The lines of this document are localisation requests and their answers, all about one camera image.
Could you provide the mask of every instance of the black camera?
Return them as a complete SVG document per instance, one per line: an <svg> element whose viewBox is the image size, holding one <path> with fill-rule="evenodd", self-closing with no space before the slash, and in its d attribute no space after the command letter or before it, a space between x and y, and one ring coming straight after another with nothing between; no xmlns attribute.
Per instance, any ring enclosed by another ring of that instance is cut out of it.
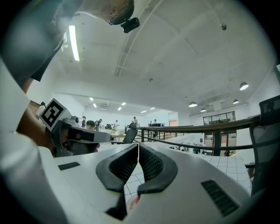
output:
<svg viewBox="0 0 280 224"><path fill-rule="evenodd" d="M121 24L124 33L129 33L130 31L136 29L140 26L138 18L129 19L127 22Z"/></svg>

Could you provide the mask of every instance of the railing post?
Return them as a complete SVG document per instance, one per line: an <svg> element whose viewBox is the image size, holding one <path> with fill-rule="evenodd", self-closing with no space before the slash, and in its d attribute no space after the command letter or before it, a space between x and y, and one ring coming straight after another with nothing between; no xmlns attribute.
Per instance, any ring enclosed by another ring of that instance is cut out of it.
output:
<svg viewBox="0 0 280 224"><path fill-rule="evenodd" d="M141 142L144 142L144 130L141 130Z"/></svg>
<svg viewBox="0 0 280 224"><path fill-rule="evenodd" d="M214 132L214 152L213 156L220 156L221 154L221 133L220 131Z"/></svg>

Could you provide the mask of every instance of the tiled surface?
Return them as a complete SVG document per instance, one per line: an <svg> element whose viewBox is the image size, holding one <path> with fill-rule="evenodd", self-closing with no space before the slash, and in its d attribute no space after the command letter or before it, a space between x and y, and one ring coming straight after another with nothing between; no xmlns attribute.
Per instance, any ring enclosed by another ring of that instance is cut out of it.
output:
<svg viewBox="0 0 280 224"><path fill-rule="evenodd" d="M225 173L227 176L239 183L244 189L251 194L252 185L242 159L238 157L219 157L219 156L205 156L198 154L190 154L194 157L199 157L209 162L211 165L219 169L221 172ZM137 193L137 188L139 185L144 184L143 170L138 164L133 171L131 177L124 186L124 193L126 201L134 194Z"/></svg>

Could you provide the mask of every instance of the ceiling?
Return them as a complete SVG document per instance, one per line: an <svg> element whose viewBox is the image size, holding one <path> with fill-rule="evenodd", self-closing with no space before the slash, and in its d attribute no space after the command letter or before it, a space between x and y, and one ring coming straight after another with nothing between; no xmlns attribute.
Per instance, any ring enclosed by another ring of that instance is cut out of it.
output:
<svg viewBox="0 0 280 224"><path fill-rule="evenodd" d="M64 93L197 114L211 102L224 102L222 109L236 106L234 99L247 102L274 69L269 39L235 0L135 0L135 16L140 27L129 34L85 14L73 18L80 61L68 31L69 47L55 61L60 79L80 81L80 88ZM244 81L249 88L239 91ZM191 101L199 106L189 108Z"/></svg>
<svg viewBox="0 0 280 224"><path fill-rule="evenodd" d="M93 110L106 110L108 112L112 113L121 113L121 114L132 114L137 116L144 116L147 114L150 114L152 112L158 111L158 109L152 109L151 107L146 106L140 106L140 105L133 105L126 103L124 106L122 106L123 102L115 102L115 101L109 101L104 99L98 99L93 98L93 101L89 99L89 97L83 97L83 96L72 96L75 100L80 102L83 106L85 106L88 109Z"/></svg>

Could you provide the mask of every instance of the railing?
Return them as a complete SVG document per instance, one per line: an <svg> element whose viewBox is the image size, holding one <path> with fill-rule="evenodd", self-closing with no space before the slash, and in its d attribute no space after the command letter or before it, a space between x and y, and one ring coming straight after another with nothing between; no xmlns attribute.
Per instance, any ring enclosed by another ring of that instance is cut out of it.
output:
<svg viewBox="0 0 280 224"><path fill-rule="evenodd" d="M221 132L249 128L252 123L258 122L259 120L260 120L260 116L255 116L239 121L205 125L205 126L137 127L138 134L136 136L138 138L135 138L135 141L136 142L157 141L157 142L175 145L179 147L210 150L213 151L214 156L220 156L221 150L243 150L243 149L253 148L252 145L221 147ZM209 132L213 133L213 140L214 140L213 147L187 145L187 144L173 143L170 141L166 141L167 139L181 137L188 133L209 133Z"/></svg>

